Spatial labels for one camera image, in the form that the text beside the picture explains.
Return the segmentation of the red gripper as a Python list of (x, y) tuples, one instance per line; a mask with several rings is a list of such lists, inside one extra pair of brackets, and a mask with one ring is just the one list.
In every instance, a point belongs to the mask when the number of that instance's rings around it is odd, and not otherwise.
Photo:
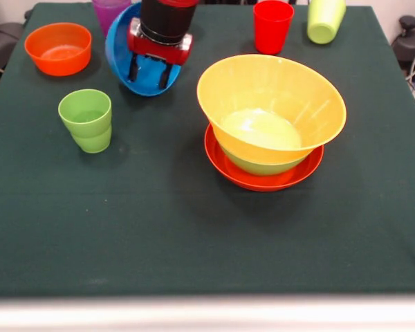
[(193, 36), (191, 34), (185, 34), (183, 39), (175, 45), (164, 45), (152, 41), (140, 32), (129, 32), (127, 43), (129, 50), (133, 52), (129, 65), (129, 80), (135, 82), (137, 79), (138, 55), (149, 56), (166, 62), (165, 70), (161, 73), (158, 84), (159, 89), (165, 89), (168, 85), (172, 65), (182, 66), (186, 63), (192, 50), (192, 42)]

